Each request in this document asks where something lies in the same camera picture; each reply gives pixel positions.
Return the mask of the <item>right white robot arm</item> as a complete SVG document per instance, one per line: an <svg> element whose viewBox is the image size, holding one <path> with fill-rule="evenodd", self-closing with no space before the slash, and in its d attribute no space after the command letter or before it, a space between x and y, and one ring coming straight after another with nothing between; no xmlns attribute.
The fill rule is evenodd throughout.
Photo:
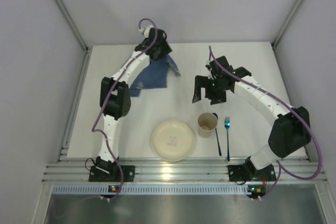
<svg viewBox="0 0 336 224"><path fill-rule="evenodd" d="M192 102L205 97L212 105L225 103L228 91L243 98L271 125L267 144L233 165L231 181L259 179L272 163L285 158L311 142L309 112L304 107L294 108L265 90L244 67L233 69L225 56L207 63L207 76L195 76Z"/></svg>

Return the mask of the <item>blue cloth placemat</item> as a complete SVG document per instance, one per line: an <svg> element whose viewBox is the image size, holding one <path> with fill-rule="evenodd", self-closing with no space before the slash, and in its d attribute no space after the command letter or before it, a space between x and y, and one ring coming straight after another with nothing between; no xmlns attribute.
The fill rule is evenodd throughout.
<svg viewBox="0 0 336 224"><path fill-rule="evenodd" d="M130 96L138 97L143 89L167 88L167 74L172 70L176 76L180 76L177 64L169 54L151 62L135 78L130 86Z"/></svg>

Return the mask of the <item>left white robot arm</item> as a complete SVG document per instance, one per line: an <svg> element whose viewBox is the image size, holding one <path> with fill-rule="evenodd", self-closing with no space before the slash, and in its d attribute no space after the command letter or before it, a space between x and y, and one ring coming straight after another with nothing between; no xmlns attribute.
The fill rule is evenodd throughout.
<svg viewBox="0 0 336 224"><path fill-rule="evenodd" d="M111 77L101 81L100 107L92 127L102 134L102 145L95 168L110 176L118 175L119 138L124 117L131 108L130 85L152 63L161 60L172 50L166 32L150 25L143 31L144 41L138 44L130 58Z"/></svg>

